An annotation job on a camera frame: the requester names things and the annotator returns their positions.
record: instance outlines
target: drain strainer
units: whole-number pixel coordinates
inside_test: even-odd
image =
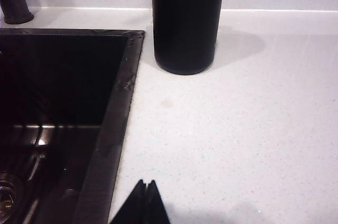
[[[8,173],[0,174],[0,224],[3,224],[13,214],[21,193],[22,186],[17,177]]]

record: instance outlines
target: speckled quartz countertop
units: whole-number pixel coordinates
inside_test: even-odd
[[[110,219],[154,179],[172,224],[338,223],[337,11],[222,10],[194,76],[156,65],[150,9],[32,11],[20,27],[146,31]]]

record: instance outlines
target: sink basin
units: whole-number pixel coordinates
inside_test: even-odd
[[[143,36],[0,30],[0,223],[107,223]]]

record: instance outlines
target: faucet base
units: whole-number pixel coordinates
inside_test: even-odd
[[[5,20],[5,23],[7,24],[22,24],[25,22],[29,22],[33,19],[34,19],[34,15],[31,12],[29,12],[24,17],[20,17],[20,18],[6,18],[5,17],[4,20]]]

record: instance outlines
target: faucet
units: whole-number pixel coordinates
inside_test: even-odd
[[[29,11],[26,0],[0,0],[5,23],[21,24],[34,18]]]

